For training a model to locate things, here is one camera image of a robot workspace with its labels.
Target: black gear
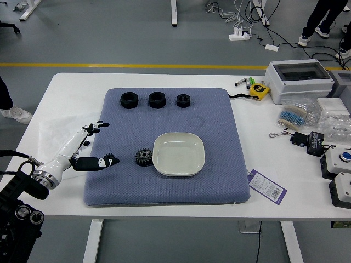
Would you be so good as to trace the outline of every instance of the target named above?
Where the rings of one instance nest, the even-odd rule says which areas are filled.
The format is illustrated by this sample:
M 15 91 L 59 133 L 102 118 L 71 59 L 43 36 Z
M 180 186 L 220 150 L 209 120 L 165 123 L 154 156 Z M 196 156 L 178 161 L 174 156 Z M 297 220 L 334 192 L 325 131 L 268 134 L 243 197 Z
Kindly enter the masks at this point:
M 152 151 L 148 148 L 140 149 L 135 154 L 135 161 L 142 167 L 152 165 Z
M 111 158 L 114 158 L 115 156 L 112 154 L 112 153 L 108 153 L 104 156 L 103 159 L 107 158 L 107 159 L 111 159 Z

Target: black pants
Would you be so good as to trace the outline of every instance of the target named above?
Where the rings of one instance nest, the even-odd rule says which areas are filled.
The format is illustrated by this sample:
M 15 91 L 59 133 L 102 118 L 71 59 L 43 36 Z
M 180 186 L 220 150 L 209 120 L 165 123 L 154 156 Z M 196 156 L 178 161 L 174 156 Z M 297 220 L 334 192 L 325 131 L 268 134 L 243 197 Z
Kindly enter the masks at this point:
M 348 0 L 319 0 L 307 21 L 307 26 L 302 30 L 302 35 L 306 37 L 312 36 L 314 29 L 318 27 L 320 21 L 323 19 L 328 10 L 329 13 L 326 19 L 322 22 L 322 27 L 329 30 L 336 17 L 338 17 L 346 6 L 347 2 Z M 347 31 L 344 42 L 342 42 L 340 45 L 340 47 L 344 50 L 351 49 L 351 23 L 349 24 L 349 28 L 350 30 Z
M 0 77 L 0 109 L 8 110 L 13 107 L 13 102 L 5 82 Z
M 351 22 L 347 27 L 347 32 L 344 37 L 344 42 L 341 43 L 340 47 L 346 51 L 351 49 Z

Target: purple tag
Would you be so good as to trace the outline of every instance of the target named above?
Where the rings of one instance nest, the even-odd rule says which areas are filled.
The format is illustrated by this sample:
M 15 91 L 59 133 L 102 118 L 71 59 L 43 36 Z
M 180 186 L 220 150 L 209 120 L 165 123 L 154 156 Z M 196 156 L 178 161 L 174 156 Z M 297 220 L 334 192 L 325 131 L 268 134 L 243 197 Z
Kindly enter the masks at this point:
M 279 205 L 283 200 L 286 189 L 276 184 L 275 182 L 269 180 L 263 174 L 260 174 L 256 170 L 252 170 L 248 174 L 248 185 L 255 191 L 262 194 L 264 197 L 268 198 L 272 202 Z

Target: transparent lid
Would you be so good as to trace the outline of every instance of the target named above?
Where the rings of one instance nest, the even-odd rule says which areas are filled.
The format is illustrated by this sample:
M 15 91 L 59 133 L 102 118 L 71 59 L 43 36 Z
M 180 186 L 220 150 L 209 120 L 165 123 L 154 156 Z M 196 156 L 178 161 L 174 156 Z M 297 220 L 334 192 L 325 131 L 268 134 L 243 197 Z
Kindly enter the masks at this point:
M 319 63 L 273 65 L 282 81 L 307 81 L 330 78 Z

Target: barcode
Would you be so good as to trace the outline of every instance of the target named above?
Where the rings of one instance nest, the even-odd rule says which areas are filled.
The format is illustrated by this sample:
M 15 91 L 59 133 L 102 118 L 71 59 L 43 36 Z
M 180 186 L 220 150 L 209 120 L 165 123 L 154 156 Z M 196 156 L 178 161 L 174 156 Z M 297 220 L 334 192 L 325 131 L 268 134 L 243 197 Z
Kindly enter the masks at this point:
M 274 199 L 276 199 L 277 196 L 279 195 L 280 191 L 281 190 L 279 188 L 276 188 L 270 196 L 273 197 Z

